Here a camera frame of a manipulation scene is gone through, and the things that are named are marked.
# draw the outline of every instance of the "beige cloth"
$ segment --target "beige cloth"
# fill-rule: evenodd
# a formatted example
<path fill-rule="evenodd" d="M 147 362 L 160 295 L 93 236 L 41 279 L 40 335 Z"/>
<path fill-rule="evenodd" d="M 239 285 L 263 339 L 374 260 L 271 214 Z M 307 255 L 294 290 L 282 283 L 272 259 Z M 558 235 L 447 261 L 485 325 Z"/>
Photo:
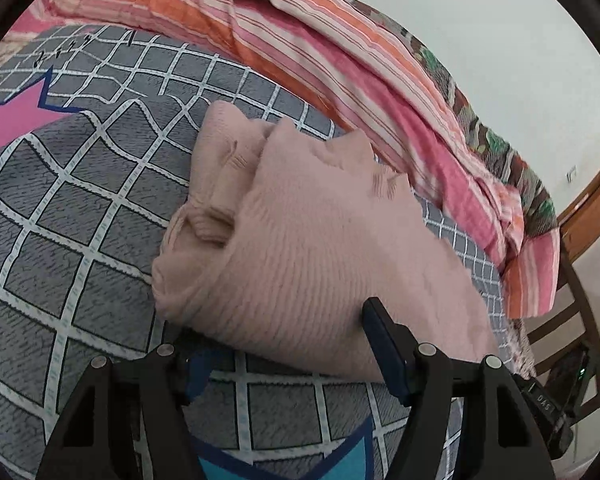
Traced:
<path fill-rule="evenodd" d="M 221 101 L 153 279 L 167 320 L 311 372 L 381 380 L 360 324 L 369 296 L 450 357 L 497 351 L 468 271 L 362 131 L 322 142 Z"/>

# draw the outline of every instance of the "chair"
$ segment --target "chair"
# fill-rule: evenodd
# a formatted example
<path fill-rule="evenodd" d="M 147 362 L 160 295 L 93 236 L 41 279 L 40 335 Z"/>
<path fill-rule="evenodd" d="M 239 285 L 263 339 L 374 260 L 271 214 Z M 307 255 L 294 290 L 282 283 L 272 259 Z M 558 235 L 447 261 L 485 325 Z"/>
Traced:
<path fill-rule="evenodd" d="M 564 348 L 558 350 L 555 354 L 551 355 L 547 359 L 539 362 L 536 365 L 536 372 L 538 376 L 551 370 L 558 362 L 577 348 L 581 344 L 589 346 L 589 357 L 592 359 L 594 376 L 596 379 L 596 395 L 585 402 L 583 405 L 576 410 L 576 419 L 573 424 L 579 422 L 586 416 L 595 412 L 600 408 L 600 332 L 596 324 L 596 319 L 593 316 L 589 300 L 587 295 L 580 283 L 580 279 L 576 274 L 569 256 L 567 254 L 564 244 L 560 244 L 560 270 L 558 272 L 558 290 L 563 286 L 567 285 L 573 295 L 573 303 L 570 304 L 563 311 L 559 312 L 556 316 L 549 319 L 547 322 L 531 331 L 528 334 L 529 343 L 532 345 L 543 337 L 547 336 L 554 330 L 557 330 L 561 325 L 566 323 L 576 314 L 580 314 L 582 318 L 582 324 L 584 325 L 584 333 L 578 336 L 574 341 L 568 343 Z"/>

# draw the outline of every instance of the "silver bolt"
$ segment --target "silver bolt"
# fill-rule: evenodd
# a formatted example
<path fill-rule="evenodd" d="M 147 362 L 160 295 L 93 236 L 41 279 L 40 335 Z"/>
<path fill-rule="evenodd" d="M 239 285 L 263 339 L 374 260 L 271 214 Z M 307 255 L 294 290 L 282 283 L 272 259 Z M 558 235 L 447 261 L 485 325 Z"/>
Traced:
<path fill-rule="evenodd" d="M 165 343 L 164 345 L 158 346 L 158 355 L 161 357 L 167 357 L 173 354 L 173 345 Z"/>
<path fill-rule="evenodd" d="M 97 355 L 91 360 L 91 367 L 93 368 L 102 368 L 105 364 L 107 364 L 107 358 L 104 355 Z"/>
<path fill-rule="evenodd" d="M 496 357 L 495 355 L 487 355 L 485 362 L 487 363 L 487 366 L 489 368 L 493 368 L 494 370 L 497 370 L 502 366 L 502 361 L 499 357 Z"/>
<path fill-rule="evenodd" d="M 437 350 L 436 347 L 433 346 L 431 343 L 421 343 L 418 346 L 418 352 L 420 352 L 422 355 L 431 357 L 432 355 L 436 354 Z"/>

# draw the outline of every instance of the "gray checkered bed sheet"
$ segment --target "gray checkered bed sheet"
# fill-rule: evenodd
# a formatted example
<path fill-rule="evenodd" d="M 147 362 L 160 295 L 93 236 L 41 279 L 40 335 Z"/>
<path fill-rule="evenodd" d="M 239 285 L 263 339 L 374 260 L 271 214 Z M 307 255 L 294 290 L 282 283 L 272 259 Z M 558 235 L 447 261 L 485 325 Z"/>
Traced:
<path fill-rule="evenodd" d="M 137 358 L 173 338 L 174 329 L 154 314 L 150 265 L 186 199 L 206 100 L 234 102 L 251 118 L 288 116 L 321 139 L 343 134 L 247 67 L 112 26 L 40 35 L 0 68 L 0 101 L 49 67 L 47 102 L 87 111 L 0 151 L 0 460 L 26 479 L 92 357 Z M 470 270 L 510 367 L 496 269 L 452 219 L 419 200 L 427 227 L 447 238 Z M 202 440 L 292 479 L 369 416 L 374 476 L 384 478 L 408 416 L 382 384 L 304 374 L 239 351 L 227 353 L 185 413 Z M 453 472 L 461 413 L 455 400 L 441 479 Z M 136 444 L 146 452 L 144 438 Z"/>

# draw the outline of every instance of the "striped blanket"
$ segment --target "striped blanket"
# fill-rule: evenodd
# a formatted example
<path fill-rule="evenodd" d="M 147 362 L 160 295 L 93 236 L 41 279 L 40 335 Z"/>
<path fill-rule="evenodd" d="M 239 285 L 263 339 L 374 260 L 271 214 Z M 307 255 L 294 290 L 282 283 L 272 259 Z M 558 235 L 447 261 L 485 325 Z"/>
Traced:
<path fill-rule="evenodd" d="M 510 318 L 551 309 L 557 228 L 525 235 L 520 191 L 467 144 L 453 107 L 404 43 L 345 0 L 36 0 L 11 34 L 71 22 L 119 23 L 206 46 L 343 128 L 363 129 L 378 155 L 496 263 Z M 431 131 L 414 126 L 413 109 Z"/>

